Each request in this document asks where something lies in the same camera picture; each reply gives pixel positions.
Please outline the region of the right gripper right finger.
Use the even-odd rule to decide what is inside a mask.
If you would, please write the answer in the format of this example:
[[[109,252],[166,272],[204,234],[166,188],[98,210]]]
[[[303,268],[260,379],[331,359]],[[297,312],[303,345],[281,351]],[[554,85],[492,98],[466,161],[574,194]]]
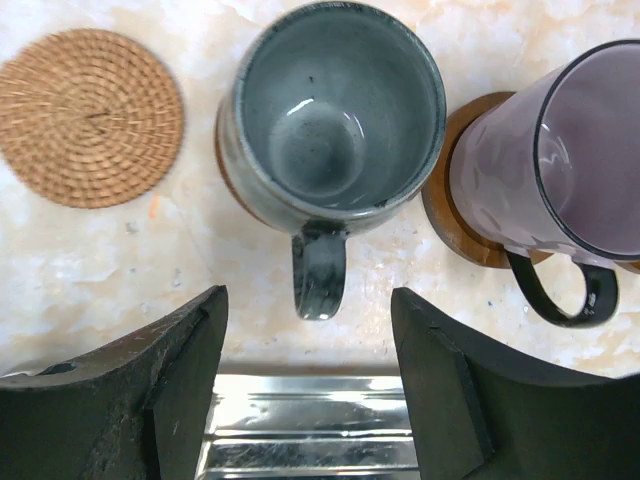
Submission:
[[[639,378],[513,349],[407,288],[391,318],[424,479],[635,479]]]

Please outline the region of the purple cup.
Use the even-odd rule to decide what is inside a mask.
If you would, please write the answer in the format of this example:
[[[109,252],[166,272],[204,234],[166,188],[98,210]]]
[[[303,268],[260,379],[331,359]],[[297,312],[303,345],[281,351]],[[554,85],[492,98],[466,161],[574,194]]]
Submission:
[[[639,43],[594,47],[475,119],[453,149],[454,205],[502,245],[524,297],[551,324],[589,328],[615,313],[616,263],[639,258]],[[581,270],[583,306],[545,292],[532,251]]]

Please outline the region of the woven coaster smooth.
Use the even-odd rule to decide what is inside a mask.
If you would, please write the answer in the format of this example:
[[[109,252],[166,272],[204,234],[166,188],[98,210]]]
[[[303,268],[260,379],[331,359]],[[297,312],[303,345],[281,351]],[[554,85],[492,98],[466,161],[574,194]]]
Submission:
[[[49,34],[1,65],[1,155],[32,192],[99,209],[173,167],[183,141],[177,81],[138,42],[101,29]]]

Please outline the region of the grey cup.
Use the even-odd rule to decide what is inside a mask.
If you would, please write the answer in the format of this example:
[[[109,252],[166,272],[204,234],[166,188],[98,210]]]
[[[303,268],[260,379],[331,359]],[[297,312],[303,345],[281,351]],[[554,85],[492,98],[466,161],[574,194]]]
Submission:
[[[236,201],[291,238],[299,317],[339,310],[347,239],[420,192],[446,113],[427,47],[375,7],[307,4],[251,44],[220,102],[214,145]]]

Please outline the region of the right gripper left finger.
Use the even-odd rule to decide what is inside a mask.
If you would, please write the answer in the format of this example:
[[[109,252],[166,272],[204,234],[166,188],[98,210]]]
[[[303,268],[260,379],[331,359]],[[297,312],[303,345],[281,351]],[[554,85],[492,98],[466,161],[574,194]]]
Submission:
[[[195,478],[228,314],[213,286],[103,347],[2,377],[2,478]]]

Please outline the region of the dark wooden coaster front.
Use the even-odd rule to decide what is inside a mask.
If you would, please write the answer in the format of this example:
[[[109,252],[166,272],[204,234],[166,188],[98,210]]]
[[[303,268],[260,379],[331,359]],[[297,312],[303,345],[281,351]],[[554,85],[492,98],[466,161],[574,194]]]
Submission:
[[[421,190],[426,215],[444,244],[465,260],[493,269],[510,268],[506,251],[501,244],[477,234],[460,216],[451,196],[450,163],[454,148],[467,127],[513,95],[513,91],[483,95],[447,117],[441,153]]]

